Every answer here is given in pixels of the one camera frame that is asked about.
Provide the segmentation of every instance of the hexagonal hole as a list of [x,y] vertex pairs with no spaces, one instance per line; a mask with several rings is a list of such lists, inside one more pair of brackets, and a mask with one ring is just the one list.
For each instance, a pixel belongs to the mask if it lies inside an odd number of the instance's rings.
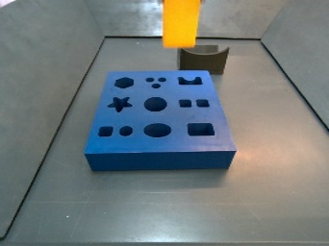
[[115,86],[119,88],[128,88],[132,85],[133,85],[133,80],[127,77],[115,80]]

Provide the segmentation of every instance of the circular hole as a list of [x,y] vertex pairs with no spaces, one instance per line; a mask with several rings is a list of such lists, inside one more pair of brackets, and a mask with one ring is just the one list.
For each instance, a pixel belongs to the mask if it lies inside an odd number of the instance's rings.
[[119,134],[123,136],[128,136],[132,134],[132,128],[125,126],[119,129]]
[[161,137],[168,135],[171,127],[165,124],[155,123],[144,127],[144,134],[151,137]]
[[160,84],[152,84],[151,87],[152,88],[160,88]]
[[167,102],[160,97],[151,97],[145,100],[144,107],[148,111],[163,111],[167,107]]

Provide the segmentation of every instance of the rectangular hole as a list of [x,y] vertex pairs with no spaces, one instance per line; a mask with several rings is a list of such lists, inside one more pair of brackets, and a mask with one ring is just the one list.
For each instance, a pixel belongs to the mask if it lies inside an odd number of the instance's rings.
[[211,123],[188,123],[188,135],[214,135],[214,126]]
[[113,127],[101,127],[99,128],[97,135],[99,136],[111,136],[113,133]]
[[207,108],[210,106],[210,102],[206,99],[198,99],[196,100],[196,106],[199,108]]
[[198,86],[202,84],[202,79],[200,77],[195,77],[194,80],[185,80],[183,77],[179,77],[179,84],[181,86]]

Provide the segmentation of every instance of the star-shaped hole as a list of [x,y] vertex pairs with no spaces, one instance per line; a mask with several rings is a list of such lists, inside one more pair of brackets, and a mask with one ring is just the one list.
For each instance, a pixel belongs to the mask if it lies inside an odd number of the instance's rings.
[[123,108],[129,108],[132,105],[128,103],[129,97],[121,99],[113,97],[113,102],[108,105],[108,108],[115,108],[116,112],[120,112]]

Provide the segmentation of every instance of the small circular hole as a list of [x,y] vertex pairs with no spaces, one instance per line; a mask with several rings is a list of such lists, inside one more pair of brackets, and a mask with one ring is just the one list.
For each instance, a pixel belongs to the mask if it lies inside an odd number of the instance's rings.
[[119,134],[123,136],[128,136],[132,134],[132,128],[125,126],[119,129]]
[[160,84],[152,84],[151,87],[152,88],[160,88]]

